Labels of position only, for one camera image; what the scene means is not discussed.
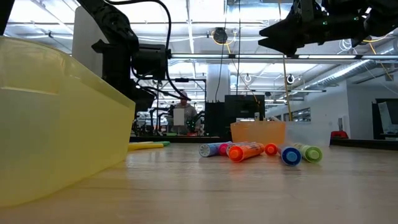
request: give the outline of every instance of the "yellow plastic bin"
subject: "yellow plastic bin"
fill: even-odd
[[[134,108],[69,55],[0,37],[0,207],[122,161]]]
[[[233,142],[258,142],[283,144],[285,123],[281,121],[245,121],[231,124]]]

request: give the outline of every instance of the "wooden table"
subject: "wooden table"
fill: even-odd
[[[321,164],[201,158],[197,144],[136,151],[0,223],[396,223],[398,153],[332,147]]]

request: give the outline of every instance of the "ceiling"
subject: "ceiling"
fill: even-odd
[[[279,54],[275,50],[258,46],[261,39],[259,31],[279,20],[278,0],[241,0],[241,35],[239,40],[239,7],[234,0],[163,0],[172,16],[173,53],[186,54]],[[281,14],[284,18],[291,7],[292,0],[283,0]],[[31,39],[56,47],[67,54],[72,53],[73,28],[77,0],[16,0],[5,34]],[[128,16],[133,31],[140,43],[165,44],[167,16],[164,10],[153,2],[117,6]],[[216,27],[224,27],[228,34],[228,47],[216,44],[211,32]],[[389,38],[374,43],[377,47]],[[333,41],[323,45],[308,44],[298,49],[297,54],[352,54],[347,42]],[[358,46],[357,53],[366,54],[369,46]],[[231,74],[236,76],[236,68],[229,63]],[[296,78],[310,81],[338,64],[332,63],[288,63],[286,72]],[[282,88],[284,67],[276,63],[241,63],[239,71],[251,76],[250,88]],[[180,62],[169,67],[172,77],[205,78],[207,62]],[[197,84],[180,84],[179,88],[199,88]],[[201,98],[201,93],[188,93]]]

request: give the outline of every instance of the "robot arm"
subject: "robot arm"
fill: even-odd
[[[398,0],[294,0],[286,19],[260,31],[259,45],[293,56],[305,44],[382,36],[398,25]]]

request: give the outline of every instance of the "white pillar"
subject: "white pillar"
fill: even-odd
[[[96,53],[91,46],[100,39],[109,43],[95,20],[79,6],[75,11],[75,27],[73,29],[72,57],[102,77],[102,54]]]
[[[206,97],[208,102],[224,102],[225,95],[229,95],[230,83],[231,83],[231,72],[228,68],[228,64],[209,64],[207,68],[207,91]]]

